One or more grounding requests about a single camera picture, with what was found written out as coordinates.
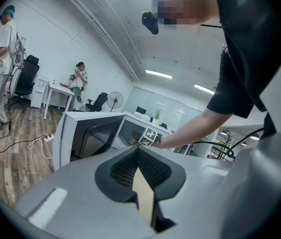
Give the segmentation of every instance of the white table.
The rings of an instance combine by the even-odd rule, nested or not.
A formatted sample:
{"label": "white table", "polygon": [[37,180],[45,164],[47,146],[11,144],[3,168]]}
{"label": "white table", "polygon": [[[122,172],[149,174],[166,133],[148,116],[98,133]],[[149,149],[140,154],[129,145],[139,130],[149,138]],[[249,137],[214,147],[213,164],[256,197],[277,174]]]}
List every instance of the white table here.
{"label": "white table", "polygon": [[47,109],[49,107],[49,103],[50,103],[50,99],[51,99],[51,95],[53,91],[56,91],[58,93],[64,94],[69,96],[70,98],[68,99],[67,103],[66,103],[66,107],[65,107],[65,111],[67,112],[67,110],[69,109],[72,97],[74,95],[74,93],[72,91],[70,91],[68,88],[65,88],[59,84],[53,84],[53,81],[49,82],[49,86],[50,86],[50,90],[49,90],[49,94],[47,96],[47,101],[45,103],[45,112],[44,112],[44,119],[46,120],[47,117]]}

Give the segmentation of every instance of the white cabinet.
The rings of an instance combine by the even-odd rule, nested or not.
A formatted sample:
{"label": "white cabinet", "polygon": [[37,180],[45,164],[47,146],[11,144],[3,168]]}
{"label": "white cabinet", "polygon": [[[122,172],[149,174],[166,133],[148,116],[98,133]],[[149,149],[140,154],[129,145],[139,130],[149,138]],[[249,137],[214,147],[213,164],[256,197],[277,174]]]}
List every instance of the white cabinet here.
{"label": "white cabinet", "polygon": [[44,97],[44,93],[46,90],[46,86],[49,82],[49,79],[46,77],[40,77],[38,82],[33,87],[33,96],[31,100],[31,107],[41,108],[42,101]]}

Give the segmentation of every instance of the office chair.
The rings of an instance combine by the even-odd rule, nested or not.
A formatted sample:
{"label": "office chair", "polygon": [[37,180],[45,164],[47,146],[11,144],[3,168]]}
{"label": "office chair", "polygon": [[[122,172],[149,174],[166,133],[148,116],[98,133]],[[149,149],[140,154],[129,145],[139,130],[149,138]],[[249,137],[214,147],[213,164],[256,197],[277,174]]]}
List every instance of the office chair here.
{"label": "office chair", "polygon": [[32,93],[34,82],[33,79],[40,69],[38,65],[39,59],[29,55],[23,63],[22,70],[20,72],[16,87],[15,87],[15,94],[17,95],[17,100],[10,105],[13,106],[15,104],[20,104],[22,107],[22,112],[25,112],[25,108],[22,106],[21,102],[26,100],[25,96]]}
{"label": "office chair", "polygon": [[100,112],[101,111],[101,107],[102,105],[108,100],[108,97],[107,97],[108,94],[106,94],[105,92],[101,93],[98,98],[96,99],[96,101],[94,102],[93,105],[91,105],[91,101],[89,99],[89,104],[85,104],[86,107],[88,109],[90,109],[91,112]]}

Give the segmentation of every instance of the white cable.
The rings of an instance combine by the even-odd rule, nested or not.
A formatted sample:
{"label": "white cable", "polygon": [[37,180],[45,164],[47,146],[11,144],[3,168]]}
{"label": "white cable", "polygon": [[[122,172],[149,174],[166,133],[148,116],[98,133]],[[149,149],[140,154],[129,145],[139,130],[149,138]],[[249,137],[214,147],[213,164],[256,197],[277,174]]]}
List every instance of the white cable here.
{"label": "white cable", "polygon": [[27,146],[27,149],[32,149],[32,148],[33,148],[33,144],[34,144],[36,141],[40,141],[40,142],[41,142],[41,152],[42,152],[43,157],[45,157],[46,159],[53,159],[52,157],[50,157],[50,158],[49,158],[49,157],[46,157],[46,156],[44,155],[44,153],[43,153],[43,142],[42,142],[41,139],[42,139],[44,136],[46,136],[47,134],[45,134],[45,135],[41,136],[40,138],[35,139],[34,141],[32,141],[32,143]]}

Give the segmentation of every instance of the glass partition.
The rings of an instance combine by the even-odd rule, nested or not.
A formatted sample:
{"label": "glass partition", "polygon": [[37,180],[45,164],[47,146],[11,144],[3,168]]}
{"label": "glass partition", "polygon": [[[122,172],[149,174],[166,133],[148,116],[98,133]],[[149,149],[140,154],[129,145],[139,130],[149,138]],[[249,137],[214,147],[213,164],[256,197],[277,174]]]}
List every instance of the glass partition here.
{"label": "glass partition", "polygon": [[172,99],[167,99],[165,106],[161,107],[163,107],[163,109],[161,109],[160,122],[165,123],[168,130],[176,131],[179,127],[181,118],[185,114],[186,105]]}
{"label": "glass partition", "polygon": [[193,117],[199,114],[201,114],[201,111],[198,111],[190,106],[187,106],[181,118],[179,128],[182,127],[184,124],[186,124],[190,119],[192,119]]}
{"label": "glass partition", "polygon": [[146,115],[154,117],[157,110],[163,111],[166,99],[166,97],[149,92],[142,108],[147,110]]}
{"label": "glass partition", "polygon": [[123,111],[134,113],[137,109],[137,107],[142,107],[146,97],[147,97],[148,91],[142,90],[139,88],[133,88],[127,102],[125,104],[125,107]]}

